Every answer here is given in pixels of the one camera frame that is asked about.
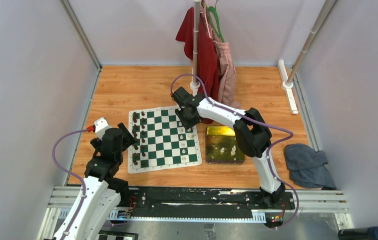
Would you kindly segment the green white chess board mat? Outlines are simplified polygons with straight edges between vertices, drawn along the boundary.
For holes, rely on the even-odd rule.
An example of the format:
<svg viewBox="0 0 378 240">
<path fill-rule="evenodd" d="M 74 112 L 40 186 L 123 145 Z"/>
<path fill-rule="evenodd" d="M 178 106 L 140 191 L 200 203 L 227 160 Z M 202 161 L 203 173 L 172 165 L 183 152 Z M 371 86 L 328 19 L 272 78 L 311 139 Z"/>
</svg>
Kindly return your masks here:
<svg viewBox="0 0 378 240">
<path fill-rule="evenodd" d="M 177 169 L 202 164 L 202 155 L 196 127 L 192 127 L 193 139 L 175 110 L 178 107 L 163 106 L 138 109 L 129 112 L 128 129 L 135 136 L 136 143 L 128 148 L 127 171 L 138 174 L 165 169 Z"/>
</svg>

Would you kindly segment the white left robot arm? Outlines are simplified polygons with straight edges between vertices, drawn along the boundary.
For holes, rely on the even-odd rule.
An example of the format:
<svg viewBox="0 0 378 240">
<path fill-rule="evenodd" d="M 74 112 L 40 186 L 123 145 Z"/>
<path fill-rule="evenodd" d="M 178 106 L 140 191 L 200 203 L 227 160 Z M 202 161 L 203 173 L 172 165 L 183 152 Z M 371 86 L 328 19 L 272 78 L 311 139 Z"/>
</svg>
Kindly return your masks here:
<svg viewBox="0 0 378 240">
<path fill-rule="evenodd" d="M 115 178 L 115 174 L 123 162 L 123 152 L 135 144 L 135 137 L 123 123 L 115 128 L 102 117 L 85 132 L 95 132 L 96 138 L 90 142 L 94 153 L 84 177 L 61 166 L 55 156 L 56 148 L 52 149 L 54 163 L 81 183 L 69 214 L 53 235 L 55 240 L 96 239 L 112 210 L 127 205 L 130 200 L 128 182 Z"/>
</svg>

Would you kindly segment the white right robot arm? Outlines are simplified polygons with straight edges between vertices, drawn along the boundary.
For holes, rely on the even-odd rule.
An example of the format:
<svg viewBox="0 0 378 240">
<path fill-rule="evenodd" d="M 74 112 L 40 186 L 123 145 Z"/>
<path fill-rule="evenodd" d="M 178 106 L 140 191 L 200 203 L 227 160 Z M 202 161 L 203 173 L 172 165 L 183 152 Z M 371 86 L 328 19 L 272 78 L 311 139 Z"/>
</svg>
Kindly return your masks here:
<svg viewBox="0 0 378 240">
<path fill-rule="evenodd" d="M 194 127 L 203 120 L 213 120 L 232 129 L 239 150 L 253 160 L 260 178 L 264 206 L 274 209 L 281 204 L 286 188 L 279 181 L 279 175 L 269 151 L 271 131 L 265 126 L 258 110 L 233 108 L 206 97 L 202 93 L 193 96 L 183 87 L 172 91 L 171 98 L 178 105 L 175 112 L 186 129 Z"/>
</svg>

